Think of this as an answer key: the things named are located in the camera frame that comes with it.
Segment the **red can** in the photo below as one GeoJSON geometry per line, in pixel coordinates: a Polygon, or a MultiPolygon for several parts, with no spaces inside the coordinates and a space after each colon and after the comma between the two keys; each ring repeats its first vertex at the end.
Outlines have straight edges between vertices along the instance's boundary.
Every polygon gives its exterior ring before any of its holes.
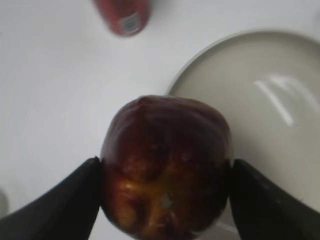
{"type": "Polygon", "coordinates": [[[109,28],[117,35],[132,36],[147,24],[149,0],[94,0],[109,28]]]}

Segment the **apple skin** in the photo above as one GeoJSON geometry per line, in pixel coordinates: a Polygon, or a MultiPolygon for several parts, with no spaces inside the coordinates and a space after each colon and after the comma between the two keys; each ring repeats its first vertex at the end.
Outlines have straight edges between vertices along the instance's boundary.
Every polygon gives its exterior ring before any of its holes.
{"type": "Polygon", "coordinates": [[[194,239],[226,206],[231,157],[230,129],[217,110],[140,97],[116,114],[104,140],[102,208],[135,239],[194,239]]]}

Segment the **barcode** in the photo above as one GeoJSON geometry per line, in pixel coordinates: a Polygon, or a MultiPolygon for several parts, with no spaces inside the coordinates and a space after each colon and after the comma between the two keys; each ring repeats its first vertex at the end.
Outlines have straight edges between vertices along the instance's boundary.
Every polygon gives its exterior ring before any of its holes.
{"type": "Polygon", "coordinates": [[[133,34],[141,27],[139,14],[136,12],[131,16],[121,19],[120,24],[125,35],[133,34]]]}

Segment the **red apple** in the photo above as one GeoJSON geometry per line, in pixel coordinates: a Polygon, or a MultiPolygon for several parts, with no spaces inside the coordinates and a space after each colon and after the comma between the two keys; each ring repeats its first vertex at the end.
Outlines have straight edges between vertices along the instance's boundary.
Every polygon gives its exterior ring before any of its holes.
{"type": "Polygon", "coordinates": [[[226,206],[230,130],[199,101],[143,96],[114,117],[104,141],[102,207],[139,240],[191,240],[226,206]]]}

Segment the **white table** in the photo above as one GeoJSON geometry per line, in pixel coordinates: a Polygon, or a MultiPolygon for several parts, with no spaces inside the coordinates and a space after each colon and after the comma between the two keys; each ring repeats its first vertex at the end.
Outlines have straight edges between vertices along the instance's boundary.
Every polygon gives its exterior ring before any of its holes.
{"type": "MultiPolygon", "coordinates": [[[[45,193],[100,154],[122,105],[164,94],[197,52],[254,28],[320,39],[320,1],[154,0],[146,29],[119,38],[91,0],[0,0],[0,201],[11,213],[45,193]]],[[[128,239],[100,212],[90,239],[106,236],[128,239]]]]}

